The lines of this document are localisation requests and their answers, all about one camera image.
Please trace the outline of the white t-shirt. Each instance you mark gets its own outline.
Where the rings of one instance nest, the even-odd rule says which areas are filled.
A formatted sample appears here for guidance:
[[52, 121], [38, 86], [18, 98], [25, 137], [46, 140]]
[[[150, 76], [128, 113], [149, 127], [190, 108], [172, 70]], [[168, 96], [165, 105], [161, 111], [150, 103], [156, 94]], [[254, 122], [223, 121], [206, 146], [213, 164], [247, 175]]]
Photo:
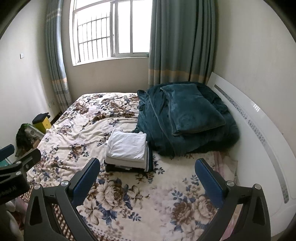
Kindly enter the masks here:
[[126, 133], [113, 130], [106, 148], [106, 155], [113, 159], [143, 162], [147, 155], [147, 134]]

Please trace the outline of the dark folded clothes stack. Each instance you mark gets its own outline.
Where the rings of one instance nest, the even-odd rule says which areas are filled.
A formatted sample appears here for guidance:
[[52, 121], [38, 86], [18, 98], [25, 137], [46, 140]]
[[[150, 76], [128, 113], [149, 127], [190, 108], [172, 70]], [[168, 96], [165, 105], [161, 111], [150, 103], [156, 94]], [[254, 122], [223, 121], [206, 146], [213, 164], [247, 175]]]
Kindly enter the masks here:
[[150, 149], [149, 149], [149, 169], [148, 169], [148, 171], [143, 171], [138, 168], [125, 168], [125, 167], [119, 167], [119, 166], [112, 165], [112, 164], [106, 164], [105, 160], [104, 160], [104, 164], [105, 164], [106, 172], [148, 173], [148, 172], [151, 172], [154, 170], [153, 155], [152, 155], [152, 150], [150, 150]]

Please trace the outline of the clutter pile beside bed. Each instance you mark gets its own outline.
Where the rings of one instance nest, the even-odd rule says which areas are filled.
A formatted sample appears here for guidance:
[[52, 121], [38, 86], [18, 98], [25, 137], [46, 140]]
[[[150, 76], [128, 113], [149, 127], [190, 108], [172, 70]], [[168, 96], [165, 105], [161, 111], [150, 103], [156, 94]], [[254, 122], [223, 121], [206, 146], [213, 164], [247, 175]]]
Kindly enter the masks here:
[[15, 157], [19, 158], [31, 149], [36, 148], [44, 135], [44, 133], [31, 124], [23, 123], [16, 134]]

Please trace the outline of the yellow box with black hat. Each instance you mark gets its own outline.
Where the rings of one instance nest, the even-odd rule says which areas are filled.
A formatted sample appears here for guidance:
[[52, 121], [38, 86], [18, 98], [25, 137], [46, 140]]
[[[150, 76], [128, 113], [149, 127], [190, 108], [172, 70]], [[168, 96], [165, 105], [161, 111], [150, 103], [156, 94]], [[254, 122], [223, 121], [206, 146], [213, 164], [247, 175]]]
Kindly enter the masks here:
[[33, 120], [32, 124], [35, 128], [37, 128], [40, 132], [46, 133], [48, 129], [52, 127], [49, 121], [50, 115], [49, 113], [41, 113], [38, 114]]

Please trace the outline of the white bed headboard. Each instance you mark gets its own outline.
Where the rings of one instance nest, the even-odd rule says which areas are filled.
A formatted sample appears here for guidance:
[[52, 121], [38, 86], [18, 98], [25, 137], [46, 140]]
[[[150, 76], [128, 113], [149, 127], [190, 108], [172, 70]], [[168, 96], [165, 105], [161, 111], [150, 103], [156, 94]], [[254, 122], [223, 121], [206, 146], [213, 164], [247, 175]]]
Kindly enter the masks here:
[[229, 150], [237, 160], [241, 186], [262, 186], [271, 235], [282, 233], [295, 216], [295, 156], [271, 119], [248, 96], [215, 73], [207, 83], [228, 106], [239, 128], [239, 141]]

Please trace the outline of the floral bed blanket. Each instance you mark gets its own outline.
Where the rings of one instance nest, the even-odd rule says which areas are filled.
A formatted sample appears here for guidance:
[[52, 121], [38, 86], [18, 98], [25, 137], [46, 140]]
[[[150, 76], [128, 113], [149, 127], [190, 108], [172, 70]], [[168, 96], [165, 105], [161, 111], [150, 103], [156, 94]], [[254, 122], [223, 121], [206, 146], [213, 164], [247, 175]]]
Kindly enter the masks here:
[[[111, 132], [135, 129], [137, 106], [135, 93], [79, 97], [42, 138], [29, 183], [56, 186], [89, 159], [104, 162]], [[153, 153], [154, 170], [146, 174], [106, 172], [102, 165], [78, 212], [98, 240], [197, 240], [217, 212], [195, 174], [199, 158], [214, 168], [214, 152]]]

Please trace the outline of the folded white garment on stack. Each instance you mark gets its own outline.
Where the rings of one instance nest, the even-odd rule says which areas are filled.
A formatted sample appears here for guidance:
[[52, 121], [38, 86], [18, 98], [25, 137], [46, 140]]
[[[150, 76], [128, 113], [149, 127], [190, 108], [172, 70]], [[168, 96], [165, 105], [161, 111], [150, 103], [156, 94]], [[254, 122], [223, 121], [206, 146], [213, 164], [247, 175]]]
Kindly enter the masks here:
[[137, 160], [123, 160], [123, 159], [116, 159], [106, 156], [105, 157], [106, 164], [112, 164], [119, 167], [125, 167], [125, 168], [138, 168], [143, 171], [148, 171], [149, 169], [149, 149], [146, 148], [144, 153], [144, 160], [143, 161], [137, 161]]

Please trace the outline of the teal plush pillow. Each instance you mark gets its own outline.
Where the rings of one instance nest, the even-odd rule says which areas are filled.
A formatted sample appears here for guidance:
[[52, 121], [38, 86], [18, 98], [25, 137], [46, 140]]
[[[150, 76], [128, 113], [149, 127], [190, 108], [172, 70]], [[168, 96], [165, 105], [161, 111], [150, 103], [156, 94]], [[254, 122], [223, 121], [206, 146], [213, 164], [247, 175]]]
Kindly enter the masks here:
[[194, 84], [172, 84], [161, 87], [168, 100], [171, 133], [200, 133], [224, 126], [225, 118], [203, 97]]

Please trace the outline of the left green curtain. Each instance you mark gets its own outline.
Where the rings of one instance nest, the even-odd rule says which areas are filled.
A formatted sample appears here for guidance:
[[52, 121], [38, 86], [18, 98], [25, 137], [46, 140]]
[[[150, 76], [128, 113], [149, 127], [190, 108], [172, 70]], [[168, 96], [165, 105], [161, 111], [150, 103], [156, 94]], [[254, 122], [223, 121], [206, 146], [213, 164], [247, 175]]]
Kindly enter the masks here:
[[61, 17], [63, 1], [49, 1], [45, 22], [45, 45], [53, 90], [62, 112], [73, 103], [62, 52]]

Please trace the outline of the green curtain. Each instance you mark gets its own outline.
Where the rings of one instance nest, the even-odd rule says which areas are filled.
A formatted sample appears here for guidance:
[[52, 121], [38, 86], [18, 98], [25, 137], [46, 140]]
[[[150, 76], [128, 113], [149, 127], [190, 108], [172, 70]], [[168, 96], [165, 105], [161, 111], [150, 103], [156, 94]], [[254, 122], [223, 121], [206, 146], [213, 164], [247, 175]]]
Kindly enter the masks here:
[[215, 33], [215, 1], [153, 1], [149, 87], [181, 81], [206, 84]]
[[62, 52], [61, 17], [63, 1], [49, 1], [45, 22], [45, 45], [53, 90], [62, 112], [73, 103]]

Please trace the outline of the teal plush quilt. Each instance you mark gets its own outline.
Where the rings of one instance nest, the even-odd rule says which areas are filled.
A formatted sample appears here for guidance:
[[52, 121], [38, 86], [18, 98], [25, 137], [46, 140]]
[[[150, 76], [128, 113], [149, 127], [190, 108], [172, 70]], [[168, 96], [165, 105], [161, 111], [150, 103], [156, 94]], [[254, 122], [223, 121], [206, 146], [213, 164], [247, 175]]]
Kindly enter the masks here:
[[224, 151], [237, 143], [239, 128], [227, 105], [208, 86], [176, 82], [138, 90], [134, 132], [147, 135], [162, 156]]

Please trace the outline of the window with metal bars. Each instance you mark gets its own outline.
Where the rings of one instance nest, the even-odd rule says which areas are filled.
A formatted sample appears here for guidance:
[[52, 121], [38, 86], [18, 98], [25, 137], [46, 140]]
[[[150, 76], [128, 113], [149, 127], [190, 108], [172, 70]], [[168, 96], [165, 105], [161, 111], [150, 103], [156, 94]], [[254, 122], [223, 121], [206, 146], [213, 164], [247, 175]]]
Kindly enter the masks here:
[[71, 1], [72, 64], [148, 57], [151, 22], [152, 1]]

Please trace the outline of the right green curtain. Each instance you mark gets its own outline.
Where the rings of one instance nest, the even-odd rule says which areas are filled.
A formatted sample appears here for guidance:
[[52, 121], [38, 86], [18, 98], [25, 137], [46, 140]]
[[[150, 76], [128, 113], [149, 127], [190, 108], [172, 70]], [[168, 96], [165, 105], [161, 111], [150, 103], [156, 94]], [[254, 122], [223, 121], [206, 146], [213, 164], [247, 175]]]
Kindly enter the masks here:
[[215, 33], [215, 1], [153, 1], [149, 87], [181, 81], [206, 84]]

